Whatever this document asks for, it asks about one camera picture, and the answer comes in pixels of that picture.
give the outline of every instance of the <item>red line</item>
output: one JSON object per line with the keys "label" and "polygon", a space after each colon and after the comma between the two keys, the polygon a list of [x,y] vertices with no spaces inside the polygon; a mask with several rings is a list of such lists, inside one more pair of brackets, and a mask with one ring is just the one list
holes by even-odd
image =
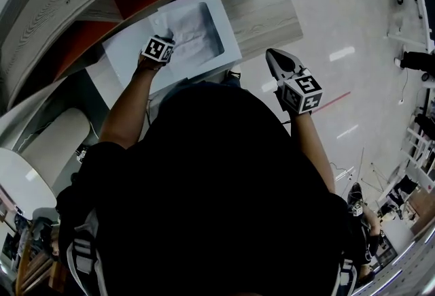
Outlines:
{"label": "red line", "polygon": [[337,102],[338,100],[342,99],[343,97],[346,97],[347,95],[349,95],[351,92],[347,92],[344,93],[343,95],[340,95],[339,97],[335,98],[334,100],[331,100],[330,102],[326,103],[325,105],[321,106],[320,108],[318,108],[317,110],[314,110],[313,113],[316,113],[317,111],[320,111],[322,108],[326,108],[329,105],[332,105],[334,102]]}

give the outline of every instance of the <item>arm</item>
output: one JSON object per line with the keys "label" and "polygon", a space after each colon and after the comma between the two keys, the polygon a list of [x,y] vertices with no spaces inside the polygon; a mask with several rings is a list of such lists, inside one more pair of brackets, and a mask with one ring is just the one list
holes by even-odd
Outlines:
{"label": "arm", "polygon": [[310,114],[300,114],[292,118],[292,137],[317,169],[328,190],[335,193],[334,174]]}
{"label": "arm", "polygon": [[99,142],[114,142],[123,148],[137,143],[141,135],[152,79],[161,64],[140,55],[133,78],[106,117]]}
{"label": "arm", "polygon": [[366,216],[367,222],[370,224],[370,236],[381,234],[381,222],[378,216],[368,208],[364,203],[360,203],[362,206],[362,212]]}

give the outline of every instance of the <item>black shirt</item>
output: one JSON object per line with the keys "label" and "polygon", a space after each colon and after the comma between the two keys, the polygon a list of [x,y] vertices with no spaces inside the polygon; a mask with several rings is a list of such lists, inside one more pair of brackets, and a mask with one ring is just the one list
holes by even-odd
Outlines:
{"label": "black shirt", "polygon": [[62,253],[97,209],[110,295],[330,295],[345,244],[346,203],[259,99],[219,84],[165,101],[128,150],[91,147],[58,206]]}

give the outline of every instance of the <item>person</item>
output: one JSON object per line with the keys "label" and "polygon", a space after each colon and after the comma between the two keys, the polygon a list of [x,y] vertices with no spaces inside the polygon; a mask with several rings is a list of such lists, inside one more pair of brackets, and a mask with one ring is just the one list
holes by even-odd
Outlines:
{"label": "person", "polygon": [[359,183],[353,184],[349,191],[347,203],[350,206],[362,206],[362,217],[352,216],[351,226],[354,239],[354,263],[358,272],[355,287],[360,288],[375,279],[370,263],[376,254],[381,239],[381,222],[377,215],[363,202],[362,189]]}
{"label": "person", "polygon": [[431,54],[403,51],[402,58],[394,58],[394,64],[402,70],[421,70],[435,76],[435,60]]}
{"label": "person", "polygon": [[60,260],[82,286],[94,265],[92,295],[331,295],[348,209],[310,114],[292,116],[290,137],[233,69],[169,93],[139,142],[160,67],[139,56],[59,195]]}

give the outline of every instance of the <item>tile floor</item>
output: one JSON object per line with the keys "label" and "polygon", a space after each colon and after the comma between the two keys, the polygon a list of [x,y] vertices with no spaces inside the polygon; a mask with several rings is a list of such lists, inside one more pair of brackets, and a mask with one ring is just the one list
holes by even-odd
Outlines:
{"label": "tile floor", "polygon": [[[325,90],[323,104],[345,95],[313,115],[330,161],[338,168],[351,169],[353,174],[350,181],[348,176],[338,180],[336,191],[346,197],[358,173],[364,181],[380,188],[371,163],[388,178],[404,160],[400,147],[406,126],[417,98],[423,99],[425,95],[421,90],[421,72],[409,70],[404,103],[398,104],[406,71],[399,70],[393,59],[402,46],[385,36],[388,29],[402,22],[409,29],[408,35],[418,39],[421,29],[417,5],[413,0],[405,0],[402,6],[396,0],[292,2],[303,38],[281,49],[295,54],[312,71]],[[96,64],[88,72],[97,88],[107,92],[103,98],[111,107],[122,89],[110,64],[107,61]],[[272,80],[264,55],[242,64],[242,87],[285,121],[288,116],[279,108],[271,90]],[[334,169],[336,176],[342,172]],[[385,188],[385,181],[378,177]],[[374,203],[380,192],[362,185],[366,201]]]}

